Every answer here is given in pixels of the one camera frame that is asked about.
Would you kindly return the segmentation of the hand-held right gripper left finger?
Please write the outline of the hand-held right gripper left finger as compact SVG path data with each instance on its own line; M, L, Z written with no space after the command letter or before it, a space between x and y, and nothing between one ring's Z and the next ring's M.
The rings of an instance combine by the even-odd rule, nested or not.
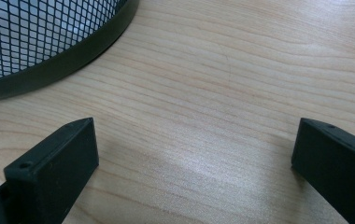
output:
M4 169L7 220L62 224L98 165L93 119L65 124Z

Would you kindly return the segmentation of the black mesh basket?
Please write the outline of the black mesh basket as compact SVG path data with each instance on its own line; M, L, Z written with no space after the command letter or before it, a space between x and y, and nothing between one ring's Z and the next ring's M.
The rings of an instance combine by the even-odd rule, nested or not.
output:
M126 30L140 0L0 0L0 100L93 61Z

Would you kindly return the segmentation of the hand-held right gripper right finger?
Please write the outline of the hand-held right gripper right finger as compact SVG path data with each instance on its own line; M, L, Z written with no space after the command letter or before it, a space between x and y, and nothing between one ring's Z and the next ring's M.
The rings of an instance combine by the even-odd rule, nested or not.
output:
M302 118L291 167L349 224L355 224L355 135Z

